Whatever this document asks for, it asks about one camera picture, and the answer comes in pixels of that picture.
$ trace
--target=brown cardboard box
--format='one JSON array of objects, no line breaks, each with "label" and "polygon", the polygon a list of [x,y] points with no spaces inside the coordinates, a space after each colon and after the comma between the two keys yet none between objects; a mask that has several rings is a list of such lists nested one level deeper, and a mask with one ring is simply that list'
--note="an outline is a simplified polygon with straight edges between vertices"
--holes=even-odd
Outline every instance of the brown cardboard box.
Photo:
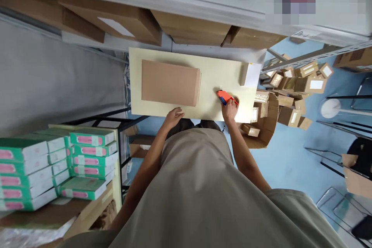
[{"label": "brown cardboard box", "polygon": [[61,6],[57,0],[0,0],[0,6],[100,43],[105,40],[103,30]]},{"label": "brown cardboard box", "polygon": [[312,73],[315,73],[318,70],[318,64],[317,61],[313,61],[309,64],[306,64],[305,66],[302,66],[301,68],[294,69],[294,74],[299,77],[307,77],[311,75]]},{"label": "brown cardboard box", "polygon": [[355,165],[357,158],[358,155],[342,154],[346,188],[350,193],[372,198],[372,181],[350,169]]},{"label": "brown cardboard box", "polygon": [[151,10],[163,31],[177,44],[221,46],[231,25]]},{"label": "brown cardboard box", "polygon": [[301,116],[300,121],[298,122],[298,127],[306,131],[310,127],[311,123],[312,121],[309,118]]},{"label": "brown cardboard box", "polygon": [[302,93],[317,93],[323,94],[325,86],[327,85],[326,79],[319,79],[316,77],[299,77],[295,83],[295,92],[302,92]]},{"label": "brown cardboard box", "polygon": [[240,130],[248,148],[261,149],[267,147],[275,132],[276,123],[278,120],[278,112],[279,112],[278,98],[274,94],[270,94],[267,117],[259,118],[257,123],[253,124],[255,128],[260,129],[258,137],[254,138],[247,136],[243,130]]},{"label": "brown cardboard box", "polygon": [[142,100],[195,107],[200,69],[142,60]]},{"label": "brown cardboard box", "polygon": [[162,45],[162,31],[147,9],[103,0],[58,0],[108,34],[151,45]]},{"label": "brown cardboard box", "polygon": [[288,127],[297,127],[301,118],[301,111],[295,108],[281,107],[278,122]]},{"label": "brown cardboard box", "polygon": [[289,108],[291,108],[292,105],[293,105],[293,100],[294,99],[292,97],[278,95],[279,105],[282,106],[282,107],[289,107]]},{"label": "brown cardboard box", "polygon": [[261,82],[261,85],[267,88],[270,88],[270,87],[275,88],[279,86],[282,79],[283,79],[283,76],[276,73],[272,76],[270,80]]}]

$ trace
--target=pink label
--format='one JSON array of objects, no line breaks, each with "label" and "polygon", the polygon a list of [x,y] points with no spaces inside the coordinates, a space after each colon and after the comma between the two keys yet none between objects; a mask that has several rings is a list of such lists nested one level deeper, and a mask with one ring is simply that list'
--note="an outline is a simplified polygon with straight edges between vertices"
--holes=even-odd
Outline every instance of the pink label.
[{"label": "pink label", "polygon": [[21,184],[21,179],[19,177],[2,176],[0,180],[3,186],[17,186]]},{"label": "pink label", "polygon": [[2,173],[15,173],[16,168],[12,164],[0,164],[0,172],[2,172]]},{"label": "pink label", "polygon": [[11,160],[13,153],[10,150],[0,150],[0,159]]}]

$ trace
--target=green and white box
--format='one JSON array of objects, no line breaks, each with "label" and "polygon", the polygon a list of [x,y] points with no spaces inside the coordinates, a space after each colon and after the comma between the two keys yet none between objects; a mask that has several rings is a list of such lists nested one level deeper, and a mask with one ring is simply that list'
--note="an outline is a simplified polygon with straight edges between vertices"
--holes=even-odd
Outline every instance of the green and white box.
[{"label": "green and white box", "polygon": [[0,187],[0,199],[31,200],[45,193],[50,188],[53,188],[51,177],[32,188],[2,186]]},{"label": "green and white box", "polygon": [[32,200],[4,199],[0,200],[0,211],[35,211],[56,198],[55,189],[52,188]]},{"label": "green and white box", "polygon": [[105,157],[117,151],[117,142],[114,141],[106,146],[75,145],[75,154]]},{"label": "green and white box", "polygon": [[9,162],[0,160],[0,175],[26,176],[49,165],[48,154],[29,159],[24,162]]},{"label": "green and white box", "polygon": [[87,155],[76,155],[73,156],[74,165],[91,165],[91,166],[101,166],[106,167],[108,165],[115,164],[119,158],[119,153],[116,152],[108,157],[96,157]]},{"label": "green and white box", "polygon": [[51,136],[62,136],[65,140],[65,147],[71,147],[73,144],[70,139],[71,130],[61,129],[61,128],[49,128],[46,130],[36,131],[36,134],[47,134]]},{"label": "green and white box", "polygon": [[62,196],[96,200],[106,190],[106,181],[88,177],[73,177],[61,186]]},{"label": "green and white box", "polygon": [[32,133],[32,134],[15,136],[14,138],[46,141],[46,144],[48,145],[48,153],[52,153],[54,151],[60,150],[65,147],[65,139],[61,136],[51,136],[51,135]]},{"label": "green and white box", "polygon": [[23,162],[48,153],[43,140],[0,138],[0,160]]},{"label": "green and white box", "polygon": [[106,146],[114,141],[114,132],[83,128],[70,133],[71,143],[74,145]]}]

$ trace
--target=person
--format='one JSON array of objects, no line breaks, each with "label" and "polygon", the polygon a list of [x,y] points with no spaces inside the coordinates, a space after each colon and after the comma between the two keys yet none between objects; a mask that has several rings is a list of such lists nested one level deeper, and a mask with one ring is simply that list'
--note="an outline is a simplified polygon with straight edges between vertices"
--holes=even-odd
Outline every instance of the person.
[{"label": "person", "polygon": [[303,192],[271,189],[235,123],[238,106],[222,105],[224,133],[213,121],[194,126],[170,111],[109,231],[89,232],[64,247],[346,247]]}]

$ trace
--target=white label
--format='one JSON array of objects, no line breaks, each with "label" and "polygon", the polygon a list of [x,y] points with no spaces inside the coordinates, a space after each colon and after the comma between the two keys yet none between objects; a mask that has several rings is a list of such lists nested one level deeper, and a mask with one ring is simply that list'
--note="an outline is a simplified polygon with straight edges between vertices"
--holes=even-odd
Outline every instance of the white label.
[{"label": "white label", "polygon": [[114,28],[121,35],[134,37],[134,35],[132,33],[130,33],[123,25],[121,25],[117,21],[114,21],[113,19],[106,19],[106,18],[103,18],[103,17],[99,17],[98,19],[102,20],[108,26]]},{"label": "white label", "polygon": [[319,34],[321,34],[321,32],[302,29],[301,31],[298,31],[296,34],[293,34],[291,37],[308,40],[311,39],[312,37],[318,36]]},{"label": "white label", "polygon": [[310,89],[322,89],[324,81],[311,81]]}]

